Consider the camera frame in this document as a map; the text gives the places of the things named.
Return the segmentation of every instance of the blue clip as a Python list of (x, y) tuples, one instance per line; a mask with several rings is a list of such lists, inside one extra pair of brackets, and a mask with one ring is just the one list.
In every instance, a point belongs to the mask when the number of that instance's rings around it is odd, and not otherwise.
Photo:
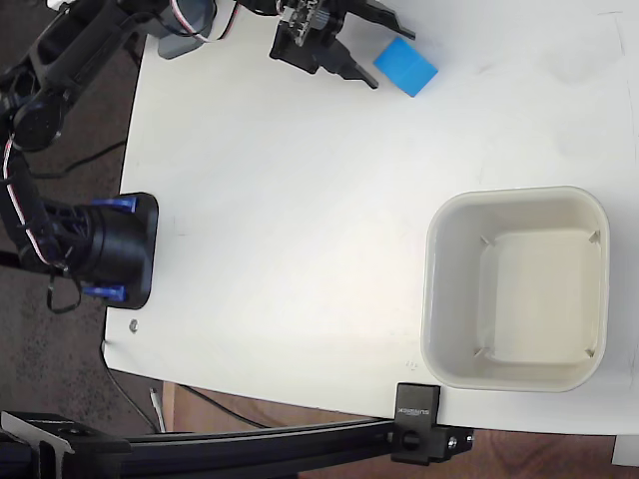
[(124, 286), (85, 286), (82, 288), (82, 292), (88, 296), (104, 297), (114, 302), (124, 302), (127, 299), (127, 289)]
[(122, 210), (126, 213), (135, 213), (138, 207), (138, 199), (136, 197), (126, 197), (109, 200), (93, 200), (91, 205), (94, 207), (115, 208), (116, 210)]

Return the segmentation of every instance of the white tabletop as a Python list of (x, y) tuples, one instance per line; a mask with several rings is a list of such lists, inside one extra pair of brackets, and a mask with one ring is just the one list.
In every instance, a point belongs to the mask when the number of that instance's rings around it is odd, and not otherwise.
[(603, 363), (561, 394), (445, 389), (439, 422), (639, 433), (639, 3), (385, 3), (440, 70), (415, 99), (371, 65), (394, 35), (354, 18), (340, 38), (377, 91), (271, 60), (276, 21), (246, 11), (175, 61), (148, 42), (122, 191), (160, 203), (153, 292), (109, 310), (109, 365), (391, 417), (398, 382), (436, 383), (420, 352), (435, 211), (574, 185), (611, 225)]

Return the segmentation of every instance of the blue cube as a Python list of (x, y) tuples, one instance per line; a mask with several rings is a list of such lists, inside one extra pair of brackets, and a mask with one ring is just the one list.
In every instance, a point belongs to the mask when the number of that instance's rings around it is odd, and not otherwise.
[(374, 61), (374, 65), (411, 97), (417, 95), (437, 74), (437, 69), (402, 38), (395, 38)]

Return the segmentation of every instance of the white square bowl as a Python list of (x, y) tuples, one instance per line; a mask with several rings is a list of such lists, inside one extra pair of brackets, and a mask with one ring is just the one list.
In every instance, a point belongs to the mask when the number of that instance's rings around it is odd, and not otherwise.
[(572, 187), (448, 201), (428, 230), (422, 353), (443, 384), (561, 392), (603, 357), (610, 228)]

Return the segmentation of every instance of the red and white wire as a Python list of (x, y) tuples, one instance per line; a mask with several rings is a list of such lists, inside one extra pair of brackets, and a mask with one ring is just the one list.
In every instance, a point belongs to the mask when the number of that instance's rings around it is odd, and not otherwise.
[(178, 5), (178, 0), (171, 0), (171, 10), (173, 10), (173, 15), (176, 17), (176, 20), (180, 22), (180, 25), (182, 25), (182, 27), (187, 32), (192, 34), (194, 38), (197, 38), (198, 40), (204, 43), (211, 43), (211, 40), (209, 40), (207, 37), (198, 33), (198, 30), (196, 30), (193, 27), (193, 25), (189, 23), (189, 20), (187, 20), (187, 17), (185, 17), (184, 14), (182, 13), (182, 10), (180, 10), (180, 5)]
[[(13, 147), (13, 137), (10, 137), (9, 140), (7, 141), (7, 143), (4, 146), (4, 161), (2, 163), (2, 178), (4, 179), (5, 182), (7, 180), (9, 180), (9, 158), (11, 157), (11, 147)], [(27, 222), (25, 221), (24, 213), (22, 213), (22, 209), (20, 208), (20, 204), (18, 203), (18, 199), (16, 198), (16, 194), (13, 191), (13, 185), (11, 185), (10, 183), (7, 183), (7, 192), (9, 193), (9, 198), (11, 199), (11, 203), (13, 204), (13, 208), (16, 211), (16, 215), (18, 216), (18, 220), (20, 220), (20, 225), (22, 225), (23, 227), (26, 226)], [(31, 246), (33, 247), (33, 250), (36, 252), (36, 254), (40, 258), (40, 260), (42, 262), (44, 262), (45, 264), (50, 264), (49, 261), (47, 261), (47, 259), (44, 258), (44, 255), (40, 251), (40, 246), (38, 245), (38, 242), (36, 241), (36, 237), (33, 235), (33, 232), (27, 228), (27, 229), (25, 229), (25, 233), (27, 234), (27, 238), (29, 238), (29, 241), (31, 242)]]

